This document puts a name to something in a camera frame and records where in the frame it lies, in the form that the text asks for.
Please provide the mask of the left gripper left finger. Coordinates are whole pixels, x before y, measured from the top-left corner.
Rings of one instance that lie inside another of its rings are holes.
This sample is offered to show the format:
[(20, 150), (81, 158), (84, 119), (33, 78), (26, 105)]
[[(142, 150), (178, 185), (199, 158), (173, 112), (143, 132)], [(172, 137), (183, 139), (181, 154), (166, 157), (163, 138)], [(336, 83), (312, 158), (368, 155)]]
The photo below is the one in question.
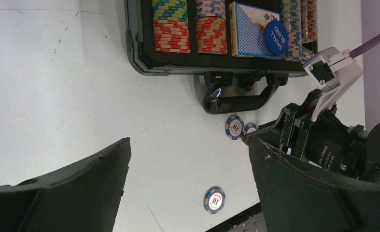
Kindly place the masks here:
[(18, 185), (0, 186), (0, 232), (111, 232), (131, 159), (130, 139)]

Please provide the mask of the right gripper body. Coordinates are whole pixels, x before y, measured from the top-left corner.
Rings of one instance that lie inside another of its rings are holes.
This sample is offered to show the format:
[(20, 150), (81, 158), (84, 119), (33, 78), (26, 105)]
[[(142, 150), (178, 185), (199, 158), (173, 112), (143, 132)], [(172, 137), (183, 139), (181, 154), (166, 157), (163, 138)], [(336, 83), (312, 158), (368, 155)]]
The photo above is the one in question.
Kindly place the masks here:
[(330, 172), (380, 183), (380, 123), (371, 131), (362, 125), (345, 126), (336, 117), (336, 104), (312, 121), (320, 96), (313, 90), (301, 105), (288, 104), (277, 119), (245, 134), (243, 142), (256, 137)]

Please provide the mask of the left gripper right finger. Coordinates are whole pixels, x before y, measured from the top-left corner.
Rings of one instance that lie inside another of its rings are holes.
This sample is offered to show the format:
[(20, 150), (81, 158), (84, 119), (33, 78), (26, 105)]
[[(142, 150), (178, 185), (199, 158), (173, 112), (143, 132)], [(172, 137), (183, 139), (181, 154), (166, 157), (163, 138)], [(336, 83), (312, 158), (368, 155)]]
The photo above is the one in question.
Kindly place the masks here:
[(271, 232), (380, 232), (380, 184), (303, 162), (253, 136), (254, 180)]

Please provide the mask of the black poker set case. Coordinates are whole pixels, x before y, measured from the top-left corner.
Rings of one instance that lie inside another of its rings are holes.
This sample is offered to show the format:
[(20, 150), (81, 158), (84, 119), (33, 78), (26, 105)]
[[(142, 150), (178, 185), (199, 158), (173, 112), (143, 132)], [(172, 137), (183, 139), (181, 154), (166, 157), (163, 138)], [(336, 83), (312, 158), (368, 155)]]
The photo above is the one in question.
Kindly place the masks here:
[(149, 0), (126, 0), (127, 57), (147, 76), (202, 75), (207, 91), (202, 105), (208, 114), (227, 114), (263, 107), (288, 78), (305, 75), (299, 62), (200, 54), (196, 46), (195, 2), (188, 1), (190, 53), (157, 52)]

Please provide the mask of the blue round button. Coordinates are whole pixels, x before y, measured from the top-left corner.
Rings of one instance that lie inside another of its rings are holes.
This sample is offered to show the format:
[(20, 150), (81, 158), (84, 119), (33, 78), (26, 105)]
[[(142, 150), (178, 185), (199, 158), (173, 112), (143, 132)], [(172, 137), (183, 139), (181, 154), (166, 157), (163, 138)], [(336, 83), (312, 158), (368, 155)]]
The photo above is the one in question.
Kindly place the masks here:
[(288, 49), (288, 31), (279, 20), (270, 21), (264, 29), (264, 42), (268, 52), (274, 57), (283, 56)]

